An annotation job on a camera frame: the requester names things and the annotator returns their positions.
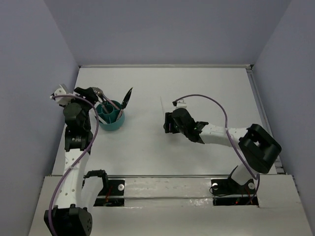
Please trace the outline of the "clear chopstick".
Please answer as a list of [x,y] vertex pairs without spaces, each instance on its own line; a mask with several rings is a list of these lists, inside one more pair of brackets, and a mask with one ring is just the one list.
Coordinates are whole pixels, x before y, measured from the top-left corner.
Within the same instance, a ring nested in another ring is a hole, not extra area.
[[162,97],[160,96],[160,103],[161,103],[161,108],[162,108],[162,114],[165,116],[165,111],[164,111],[164,106],[163,106],[163,100]]

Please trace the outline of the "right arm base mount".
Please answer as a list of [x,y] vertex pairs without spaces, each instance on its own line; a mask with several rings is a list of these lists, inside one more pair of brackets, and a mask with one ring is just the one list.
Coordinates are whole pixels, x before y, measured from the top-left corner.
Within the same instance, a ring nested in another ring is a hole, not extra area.
[[259,206],[257,189],[250,178],[239,185],[230,176],[211,179],[209,192],[213,196],[214,206]]

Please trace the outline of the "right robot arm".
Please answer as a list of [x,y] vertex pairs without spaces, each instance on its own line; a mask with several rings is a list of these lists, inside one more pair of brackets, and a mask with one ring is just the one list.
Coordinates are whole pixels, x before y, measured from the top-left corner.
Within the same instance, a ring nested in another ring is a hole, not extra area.
[[195,121],[185,108],[167,112],[163,128],[165,133],[181,133],[194,143],[233,148],[242,162],[232,170],[226,181],[227,189],[233,193],[242,190],[250,179],[269,173],[282,151],[281,145],[258,124],[248,128],[228,128],[227,124],[216,126]]

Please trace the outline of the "green handled fork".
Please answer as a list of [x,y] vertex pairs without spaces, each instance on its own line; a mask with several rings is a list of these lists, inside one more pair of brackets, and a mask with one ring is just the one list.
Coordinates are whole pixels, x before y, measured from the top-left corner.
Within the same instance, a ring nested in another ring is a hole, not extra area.
[[105,106],[105,98],[104,98],[103,91],[97,87],[94,87],[93,90],[94,90],[94,93],[101,99],[101,106],[103,110],[105,111],[106,114],[109,114],[110,112],[107,110]]

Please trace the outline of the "green handled knife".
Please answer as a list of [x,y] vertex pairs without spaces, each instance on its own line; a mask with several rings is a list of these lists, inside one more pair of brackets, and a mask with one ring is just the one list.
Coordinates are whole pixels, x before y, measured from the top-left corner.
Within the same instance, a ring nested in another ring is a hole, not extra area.
[[122,109],[122,110],[126,108],[128,102],[129,102],[129,100],[130,100],[131,93],[132,93],[132,89],[133,89],[133,88],[130,88],[130,90],[126,93],[126,95],[125,95],[125,97],[124,97],[124,99],[123,99],[123,101],[122,101],[122,103],[121,103],[121,109]]

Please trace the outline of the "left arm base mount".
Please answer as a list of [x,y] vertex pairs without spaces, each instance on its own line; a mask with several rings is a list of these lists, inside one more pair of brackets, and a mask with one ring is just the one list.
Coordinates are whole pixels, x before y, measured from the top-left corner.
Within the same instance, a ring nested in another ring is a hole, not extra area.
[[95,207],[123,207],[125,205],[125,179],[111,178],[105,170],[88,171],[83,178],[82,188],[88,183],[88,180],[100,180],[101,190],[96,197]]

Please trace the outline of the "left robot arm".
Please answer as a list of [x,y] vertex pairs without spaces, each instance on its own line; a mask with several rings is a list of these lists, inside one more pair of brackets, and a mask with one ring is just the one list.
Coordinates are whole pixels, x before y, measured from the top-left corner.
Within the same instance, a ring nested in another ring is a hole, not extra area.
[[63,107],[64,171],[51,197],[44,221],[53,236],[89,236],[92,232],[94,201],[108,191],[102,177],[84,180],[96,133],[91,132],[89,111],[98,101],[92,88],[76,88],[71,94],[59,85],[50,96]]

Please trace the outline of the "silver spoon pink handle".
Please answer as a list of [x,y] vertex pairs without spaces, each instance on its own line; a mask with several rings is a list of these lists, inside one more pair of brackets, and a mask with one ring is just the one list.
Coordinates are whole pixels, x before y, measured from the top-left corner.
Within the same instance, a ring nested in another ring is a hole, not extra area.
[[115,107],[115,104],[109,99],[107,98],[103,91],[100,89],[100,88],[97,88],[97,87],[92,87],[94,93],[101,99],[101,106],[102,108],[105,110],[105,103],[108,102],[109,104],[111,104],[112,106]]

